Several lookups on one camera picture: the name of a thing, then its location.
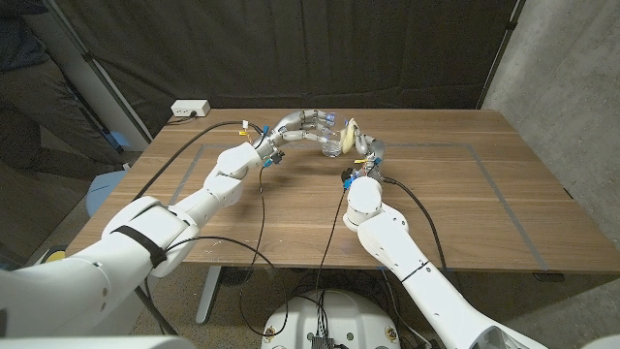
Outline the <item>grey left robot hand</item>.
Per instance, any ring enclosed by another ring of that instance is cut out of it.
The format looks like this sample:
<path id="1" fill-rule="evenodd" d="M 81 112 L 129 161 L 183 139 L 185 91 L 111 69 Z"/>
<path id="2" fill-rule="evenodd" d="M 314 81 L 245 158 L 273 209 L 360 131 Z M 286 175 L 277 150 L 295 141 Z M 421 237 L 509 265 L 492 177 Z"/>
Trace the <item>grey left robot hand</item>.
<path id="1" fill-rule="evenodd" d="M 283 117 L 263 139 L 255 141 L 253 147 L 265 159 L 276 154 L 286 143 L 311 141 L 321 144 L 325 156 L 337 157 L 342 149 L 339 135 L 332 130 L 335 119 L 333 112 L 294 111 Z"/>

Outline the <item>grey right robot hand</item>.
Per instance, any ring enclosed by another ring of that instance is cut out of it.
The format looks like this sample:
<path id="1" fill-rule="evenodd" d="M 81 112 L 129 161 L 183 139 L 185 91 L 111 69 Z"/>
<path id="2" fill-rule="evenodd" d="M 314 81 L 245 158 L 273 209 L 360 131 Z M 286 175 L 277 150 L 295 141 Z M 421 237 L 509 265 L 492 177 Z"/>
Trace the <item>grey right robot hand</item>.
<path id="1" fill-rule="evenodd" d="M 355 179 L 362 176 L 369 176 L 377 181 L 383 180 L 380 165 L 384 161 L 386 147 L 382 141 L 363 134 L 357 122 L 350 119 L 345 128 L 340 131 L 339 144 L 343 154 L 354 148 L 362 156 L 362 166 L 358 171 L 348 168 L 341 174 L 345 189 L 348 189 Z"/>

